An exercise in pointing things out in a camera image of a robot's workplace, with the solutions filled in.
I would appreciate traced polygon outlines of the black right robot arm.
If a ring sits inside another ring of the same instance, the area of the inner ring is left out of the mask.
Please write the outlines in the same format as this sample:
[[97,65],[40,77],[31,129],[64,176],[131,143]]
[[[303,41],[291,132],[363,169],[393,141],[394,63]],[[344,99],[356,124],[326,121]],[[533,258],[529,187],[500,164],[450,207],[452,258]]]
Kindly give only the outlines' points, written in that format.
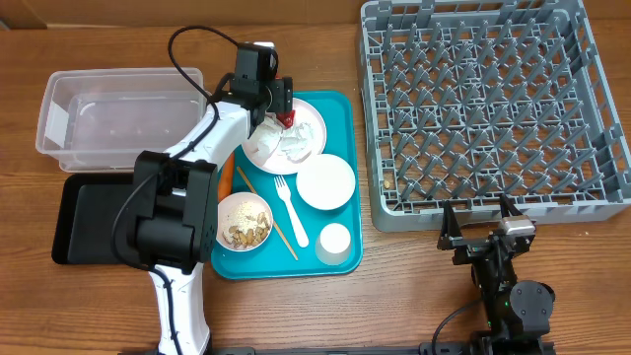
[[[542,336],[550,331],[555,293],[545,283],[520,281],[513,259],[529,251],[536,228],[532,220],[502,195],[501,220],[484,239],[463,236],[456,213],[443,204],[444,215],[437,248],[454,252],[453,264],[469,265],[480,297],[449,314],[435,330],[429,344],[433,354],[553,354],[554,344]],[[440,342],[442,329],[458,315],[483,305],[488,328],[474,331],[464,342]]]

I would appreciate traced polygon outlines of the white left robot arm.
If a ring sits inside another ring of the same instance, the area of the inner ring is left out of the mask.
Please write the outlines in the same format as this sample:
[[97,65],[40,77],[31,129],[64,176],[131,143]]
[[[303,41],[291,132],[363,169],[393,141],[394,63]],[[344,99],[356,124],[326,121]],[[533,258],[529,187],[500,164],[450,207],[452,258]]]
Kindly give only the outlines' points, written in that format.
[[202,274],[218,234],[219,172],[268,113],[292,110],[293,83],[278,77],[278,64],[273,43],[238,43],[235,70],[208,97],[201,120],[165,152],[136,159],[134,189],[111,230],[137,252],[132,267],[152,278],[159,354],[211,351]]

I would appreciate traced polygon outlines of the red snack wrapper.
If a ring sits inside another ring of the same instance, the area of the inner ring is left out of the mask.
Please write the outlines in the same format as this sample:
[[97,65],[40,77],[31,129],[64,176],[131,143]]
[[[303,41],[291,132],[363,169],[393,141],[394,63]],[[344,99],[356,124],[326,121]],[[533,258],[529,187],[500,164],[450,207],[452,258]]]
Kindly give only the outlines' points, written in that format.
[[292,109],[287,112],[280,112],[276,114],[276,120],[281,124],[284,129],[289,129],[294,125],[295,111]]

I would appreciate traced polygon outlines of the bowl with rice and nuts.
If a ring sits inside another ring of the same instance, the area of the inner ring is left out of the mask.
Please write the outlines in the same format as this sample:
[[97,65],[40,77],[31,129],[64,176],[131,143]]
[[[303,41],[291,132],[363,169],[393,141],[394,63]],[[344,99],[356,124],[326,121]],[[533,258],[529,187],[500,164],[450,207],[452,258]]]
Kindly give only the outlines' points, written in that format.
[[270,236],[273,214],[257,194],[238,192],[218,205],[216,241],[224,249],[247,252],[259,248]]

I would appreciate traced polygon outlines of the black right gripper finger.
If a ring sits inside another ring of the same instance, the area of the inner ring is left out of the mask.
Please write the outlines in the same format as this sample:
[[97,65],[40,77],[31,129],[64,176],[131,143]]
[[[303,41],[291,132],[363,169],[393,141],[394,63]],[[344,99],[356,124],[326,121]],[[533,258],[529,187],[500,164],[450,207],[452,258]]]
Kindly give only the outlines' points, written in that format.
[[499,197],[499,205],[503,218],[523,215],[523,213],[515,206],[515,204],[506,194],[502,194]]
[[462,237],[456,213],[448,200],[443,203],[443,223],[440,237],[442,239],[448,237]]

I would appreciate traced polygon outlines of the white napkin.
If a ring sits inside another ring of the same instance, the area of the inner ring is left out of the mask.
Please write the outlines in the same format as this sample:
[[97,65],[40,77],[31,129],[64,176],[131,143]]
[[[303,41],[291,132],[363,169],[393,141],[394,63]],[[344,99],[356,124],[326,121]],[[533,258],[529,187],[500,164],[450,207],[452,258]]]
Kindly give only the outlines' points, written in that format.
[[288,160],[300,162],[312,152],[313,144],[312,126],[301,122],[294,124],[282,133],[278,149]]
[[256,127],[247,141],[247,149],[252,161],[256,165],[264,165],[271,158],[284,158],[286,154],[281,150],[284,128],[271,116],[266,116]]

